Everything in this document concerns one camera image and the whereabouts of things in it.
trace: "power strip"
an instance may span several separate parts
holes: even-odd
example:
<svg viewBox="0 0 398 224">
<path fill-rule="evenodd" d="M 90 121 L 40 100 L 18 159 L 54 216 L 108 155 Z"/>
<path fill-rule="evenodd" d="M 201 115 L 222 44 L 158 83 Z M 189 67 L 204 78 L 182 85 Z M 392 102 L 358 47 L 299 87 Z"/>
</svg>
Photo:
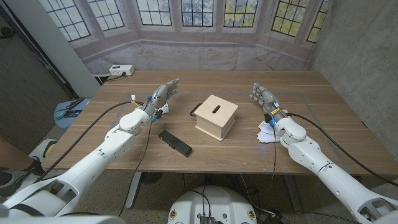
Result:
<svg viewBox="0 0 398 224">
<path fill-rule="evenodd" d="M 111 75 L 120 76 L 123 72 L 126 72 L 126 75 L 132 75 L 135 69 L 132 65 L 112 65 L 109 71 L 111 72 Z"/>
</svg>

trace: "table leg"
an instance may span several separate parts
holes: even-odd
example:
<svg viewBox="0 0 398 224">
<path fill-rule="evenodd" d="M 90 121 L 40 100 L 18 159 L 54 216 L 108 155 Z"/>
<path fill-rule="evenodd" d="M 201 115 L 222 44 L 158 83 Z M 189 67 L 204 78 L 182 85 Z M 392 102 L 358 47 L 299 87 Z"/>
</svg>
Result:
<svg viewBox="0 0 398 224">
<path fill-rule="evenodd" d="M 141 182 L 141 175 L 142 172 L 136 172 L 132 177 L 129 194 L 127 195 L 126 204 L 124 205 L 126 209 L 132 209 L 134 206 L 134 201 L 138 195 L 139 184 Z"/>
<path fill-rule="evenodd" d="M 294 181 L 293 175 L 284 175 L 285 185 L 290 196 L 290 201 L 292 202 L 295 211 L 302 211 L 301 201 L 299 197 L 299 192 L 297 191 L 296 181 Z"/>
</svg>

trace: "window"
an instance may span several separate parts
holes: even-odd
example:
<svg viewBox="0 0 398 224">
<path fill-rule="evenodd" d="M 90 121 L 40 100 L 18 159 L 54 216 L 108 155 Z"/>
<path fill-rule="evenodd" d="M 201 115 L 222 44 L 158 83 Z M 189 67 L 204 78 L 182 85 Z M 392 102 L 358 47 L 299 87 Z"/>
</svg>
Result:
<svg viewBox="0 0 398 224">
<path fill-rule="evenodd" d="M 115 0 L 88 0 L 103 31 L 124 26 Z"/>
<path fill-rule="evenodd" d="M 225 27 L 253 27 L 257 0 L 226 0 Z"/>
<path fill-rule="evenodd" d="M 171 26 L 169 0 L 137 0 L 142 25 Z"/>
<path fill-rule="evenodd" d="M 40 3 L 68 41 L 90 35 L 73 0 L 40 0 Z"/>
<path fill-rule="evenodd" d="M 319 9 L 317 19 L 312 26 L 311 33 L 308 36 L 308 41 L 316 43 L 318 40 L 318 34 L 321 31 L 321 26 L 325 20 L 326 13 L 328 12 L 330 0 L 323 0 L 321 8 Z"/>
<path fill-rule="evenodd" d="M 213 26 L 213 0 L 181 0 L 183 26 Z"/>
<path fill-rule="evenodd" d="M 295 37 L 308 0 L 280 0 L 272 30 Z"/>
</svg>

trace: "wooden table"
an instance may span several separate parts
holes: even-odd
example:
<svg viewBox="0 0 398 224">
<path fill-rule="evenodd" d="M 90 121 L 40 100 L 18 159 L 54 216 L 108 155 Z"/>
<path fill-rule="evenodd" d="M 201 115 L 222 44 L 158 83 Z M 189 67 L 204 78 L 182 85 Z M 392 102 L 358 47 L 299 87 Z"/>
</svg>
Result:
<svg viewBox="0 0 398 224">
<path fill-rule="evenodd" d="M 136 95 L 146 101 L 159 85 L 180 78 L 180 93 L 169 100 L 170 113 L 152 124 L 149 145 L 138 171 L 151 172 L 212 172 L 212 173 L 270 173 L 274 166 L 274 144 L 259 143 L 258 125 L 264 119 L 260 105 L 248 97 L 254 82 L 275 93 L 281 107 L 320 124 L 327 133 L 364 165 L 382 175 L 397 175 L 398 163 L 365 127 L 354 111 L 319 72 L 248 72 L 248 71 L 136 71 L 133 76 L 105 83 L 81 115 L 61 137 L 43 162 L 49 167 L 74 140 L 107 108 Z M 207 99 L 217 95 L 239 106 L 236 122 L 222 142 L 195 128 L 196 119 L 189 112 Z M 57 166 L 67 169 L 94 150 L 106 132 L 121 116 L 133 111 L 128 104 L 106 114 L 85 135 Z M 321 146 L 323 153 L 354 175 L 368 173 L 332 146 L 324 135 L 300 118 L 307 134 Z M 108 169 L 134 170 L 146 147 L 149 124 L 143 126 L 136 145 L 125 156 L 112 162 Z M 186 158 L 168 147 L 157 136 L 162 130 L 174 134 L 189 144 L 193 152 Z M 296 164 L 281 144 L 276 144 L 276 174 L 309 174 Z"/>
</svg>

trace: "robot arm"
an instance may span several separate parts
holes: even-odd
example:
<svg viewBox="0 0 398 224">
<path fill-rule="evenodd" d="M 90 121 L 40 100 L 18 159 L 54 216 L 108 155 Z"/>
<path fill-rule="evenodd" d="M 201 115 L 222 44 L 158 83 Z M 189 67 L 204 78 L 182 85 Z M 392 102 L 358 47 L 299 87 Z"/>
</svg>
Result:
<svg viewBox="0 0 398 224">
<path fill-rule="evenodd" d="M 269 124 L 276 130 L 285 130 L 280 143 L 289 156 L 313 172 L 343 205 L 361 223 L 394 223 L 398 219 L 398 201 L 376 194 L 334 164 L 320 146 L 307 136 L 306 130 L 288 117 L 270 91 L 254 84 L 253 95 L 268 114 Z"/>
<path fill-rule="evenodd" d="M 123 116 L 102 144 L 64 174 L 32 184 L 15 193 L 3 205 L 8 217 L 59 217 L 72 212 L 109 163 L 125 155 L 135 145 L 142 129 L 159 108 L 177 93 L 179 79 L 161 85 L 141 108 Z"/>
</svg>

